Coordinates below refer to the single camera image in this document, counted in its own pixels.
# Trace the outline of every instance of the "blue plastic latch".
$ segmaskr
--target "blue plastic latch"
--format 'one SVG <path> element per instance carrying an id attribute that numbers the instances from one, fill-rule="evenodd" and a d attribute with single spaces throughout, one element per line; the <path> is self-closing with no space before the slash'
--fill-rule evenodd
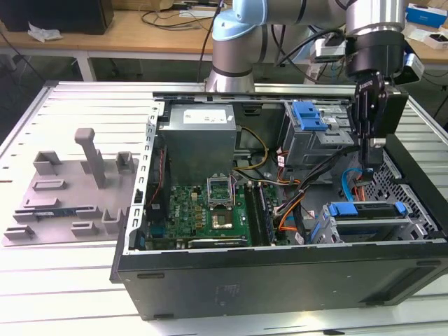
<path id="1" fill-rule="evenodd" d="M 328 125 L 325 124 L 320 113 L 310 101 L 294 101 L 293 111 L 300 122 L 302 131 L 326 131 Z"/>
<path id="2" fill-rule="evenodd" d="M 398 212 L 404 216 L 407 215 L 407 208 L 403 204 L 403 202 L 395 202 L 395 207 L 397 208 Z"/>
<path id="3" fill-rule="evenodd" d="M 314 237 L 317 235 L 317 232 L 321 228 L 321 222 L 317 222 L 316 226 L 313 229 L 313 232 L 311 233 L 311 236 L 309 237 L 309 242 L 312 242 Z"/>
<path id="4" fill-rule="evenodd" d="M 355 216 L 358 214 L 358 210 L 352 202 L 331 203 L 328 210 L 331 216 Z"/>
<path id="5" fill-rule="evenodd" d="M 337 216 L 337 207 L 334 204 L 330 204 L 328 210 L 331 216 Z"/>

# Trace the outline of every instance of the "white label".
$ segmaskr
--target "white label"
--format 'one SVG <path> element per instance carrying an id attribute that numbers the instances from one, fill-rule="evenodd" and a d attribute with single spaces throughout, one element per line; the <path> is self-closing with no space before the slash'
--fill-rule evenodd
<path id="1" fill-rule="evenodd" d="M 55 213 L 54 212 L 35 212 L 34 213 L 35 216 L 54 216 Z"/>
<path id="2" fill-rule="evenodd" d="M 277 160 L 279 161 L 279 167 L 285 167 L 285 158 L 283 156 L 277 156 Z"/>
<path id="3" fill-rule="evenodd" d="M 314 210 L 306 211 L 306 215 L 303 216 L 303 219 L 316 219 L 314 215 Z"/>
<path id="4" fill-rule="evenodd" d="M 299 232 L 295 233 L 295 240 L 299 245 L 303 245 L 303 243 L 305 243 L 305 239 L 303 239 L 303 237 L 300 235 Z"/>
<path id="5" fill-rule="evenodd" d="M 322 120 L 325 124 L 335 124 L 337 123 L 336 119 L 333 117 L 323 117 Z"/>
<path id="6" fill-rule="evenodd" d="M 227 124 L 225 110 L 185 110 L 184 124 Z"/>

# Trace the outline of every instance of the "blue drive bracket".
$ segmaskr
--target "blue drive bracket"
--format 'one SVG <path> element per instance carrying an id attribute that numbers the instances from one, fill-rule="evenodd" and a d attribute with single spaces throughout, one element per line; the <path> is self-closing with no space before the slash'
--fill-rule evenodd
<path id="1" fill-rule="evenodd" d="M 319 110 L 310 101 L 294 101 L 293 112 L 299 120 L 302 131 L 326 131 L 328 125 L 320 116 Z"/>
<path id="2" fill-rule="evenodd" d="M 358 210 L 356 210 L 355 204 L 351 202 L 333 202 L 328 206 L 328 211 L 331 216 L 358 215 Z"/>

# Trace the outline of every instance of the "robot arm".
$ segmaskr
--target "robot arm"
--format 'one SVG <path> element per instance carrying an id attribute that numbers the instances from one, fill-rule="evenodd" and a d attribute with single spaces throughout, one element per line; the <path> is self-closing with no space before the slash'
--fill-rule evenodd
<path id="1" fill-rule="evenodd" d="M 408 98 L 394 85 L 405 65 L 404 1 L 234 0 L 233 8 L 214 22 L 209 92 L 254 91 L 252 64 L 273 62 L 278 49 L 267 25 L 287 26 L 283 49 L 289 51 L 306 38 L 304 26 L 326 29 L 346 23 L 346 74 L 357 83 L 351 126 L 358 135 L 361 166 L 366 176 L 372 175 Z M 277 36 L 279 28 L 274 26 Z"/>

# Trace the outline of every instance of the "white paper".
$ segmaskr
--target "white paper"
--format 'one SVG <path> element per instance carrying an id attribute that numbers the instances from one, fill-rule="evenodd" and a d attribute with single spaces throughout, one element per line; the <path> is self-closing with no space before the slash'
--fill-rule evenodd
<path id="1" fill-rule="evenodd" d="M 227 124 L 225 110 L 185 110 L 184 124 Z"/>
<path id="2" fill-rule="evenodd" d="M 410 32 L 408 37 L 412 40 L 423 42 L 423 40 L 430 34 L 434 34 L 434 33 L 416 28 Z"/>
<path id="3" fill-rule="evenodd" d="M 29 22 L 28 22 L 28 25 L 29 25 L 28 35 L 35 38 L 37 41 L 45 43 L 46 40 L 62 39 L 62 35 L 61 35 L 60 31 L 57 29 L 50 29 L 50 30 L 41 29 L 41 28 L 33 26 Z"/>

